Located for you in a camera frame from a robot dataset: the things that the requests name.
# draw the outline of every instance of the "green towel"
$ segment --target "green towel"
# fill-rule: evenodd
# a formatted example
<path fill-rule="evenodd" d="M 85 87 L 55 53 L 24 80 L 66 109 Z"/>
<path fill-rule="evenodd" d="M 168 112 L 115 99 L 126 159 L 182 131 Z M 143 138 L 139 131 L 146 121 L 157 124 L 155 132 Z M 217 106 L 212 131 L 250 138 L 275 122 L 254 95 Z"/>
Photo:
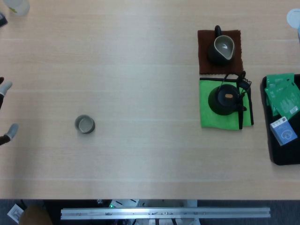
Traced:
<path fill-rule="evenodd" d="M 222 116 L 213 112 L 208 104 L 208 96 L 210 92 L 220 86 L 222 81 L 213 80 L 200 80 L 199 93 L 200 93 L 200 119 L 203 128 L 220 128 L 227 130 L 239 130 L 239 116 L 238 112 L 233 112 L 230 115 Z M 236 82 L 224 82 L 223 84 L 231 84 L 236 87 Z M 243 126 L 253 125 L 251 120 L 252 108 L 250 108 L 248 94 L 246 93 L 243 98 L 243 104 L 247 108 L 244 112 Z"/>

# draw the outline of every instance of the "brown mat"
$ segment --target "brown mat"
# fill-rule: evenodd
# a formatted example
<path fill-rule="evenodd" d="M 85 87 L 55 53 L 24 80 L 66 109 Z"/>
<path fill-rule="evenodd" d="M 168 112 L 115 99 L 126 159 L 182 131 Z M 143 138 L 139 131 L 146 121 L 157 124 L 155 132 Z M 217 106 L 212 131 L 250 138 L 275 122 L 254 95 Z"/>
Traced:
<path fill-rule="evenodd" d="M 235 56 L 232 62 L 226 66 L 216 66 L 209 62 L 207 58 L 207 49 L 215 39 L 214 30 L 199 30 L 198 31 L 198 57 L 200 74 L 228 74 L 228 73 L 241 73 L 243 68 L 242 61 L 242 48 L 240 41 L 240 30 L 222 31 L 223 35 L 231 37 L 235 44 Z"/>

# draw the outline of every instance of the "white cup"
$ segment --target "white cup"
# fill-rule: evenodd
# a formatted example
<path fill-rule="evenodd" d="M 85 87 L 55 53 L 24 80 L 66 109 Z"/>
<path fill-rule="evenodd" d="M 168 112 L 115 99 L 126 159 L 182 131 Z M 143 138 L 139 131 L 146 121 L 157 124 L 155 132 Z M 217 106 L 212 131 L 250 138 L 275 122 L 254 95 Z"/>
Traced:
<path fill-rule="evenodd" d="M 9 9 L 16 15 L 26 15 L 29 12 L 28 0 L 3 0 Z"/>

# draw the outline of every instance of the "wooden table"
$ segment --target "wooden table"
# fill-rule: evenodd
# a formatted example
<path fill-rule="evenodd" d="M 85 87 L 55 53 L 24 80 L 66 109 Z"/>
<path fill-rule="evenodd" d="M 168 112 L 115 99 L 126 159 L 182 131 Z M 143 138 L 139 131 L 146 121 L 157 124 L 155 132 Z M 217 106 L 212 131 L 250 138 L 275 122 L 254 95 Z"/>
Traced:
<path fill-rule="evenodd" d="M 31 0 L 0 3 L 0 197 L 300 199 L 300 165 L 270 161 L 260 82 L 300 72 L 298 0 Z M 201 128 L 197 30 L 240 29 L 255 125 Z M 96 121 L 79 135 L 75 118 Z"/>

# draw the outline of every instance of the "green packet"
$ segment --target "green packet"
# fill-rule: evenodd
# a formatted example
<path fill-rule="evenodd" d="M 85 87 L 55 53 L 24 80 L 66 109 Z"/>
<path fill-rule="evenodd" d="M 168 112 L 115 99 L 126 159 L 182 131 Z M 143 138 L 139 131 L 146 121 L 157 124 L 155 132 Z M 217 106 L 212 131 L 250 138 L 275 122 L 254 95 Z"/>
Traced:
<path fill-rule="evenodd" d="M 270 103 L 277 109 L 282 117 L 288 120 L 300 109 L 300 90 L 291 81 L 284 81 L 276 87 L 265 88 Z"/>
<path fill-rule="evenodd" d="M 286 74 L 269 74 L 267 75 L 267 83 L 266 86 L 267 88 L 275 88 L 277 84 L 286 81 L 286 80 L 290 80 L 292 82 L 294 82 L 294 77 L 295 74 L 294 73 L 286 73 Z M 276 110 L 275 106 L 273 106 L 270 101 L 269 98 L 267 97 L 266 99 L 266 104 L 267 106 L 271 106 L 272 109 L 272 114 L 273 116 L 277 116 L 279 115 L 278 111 Z"/>

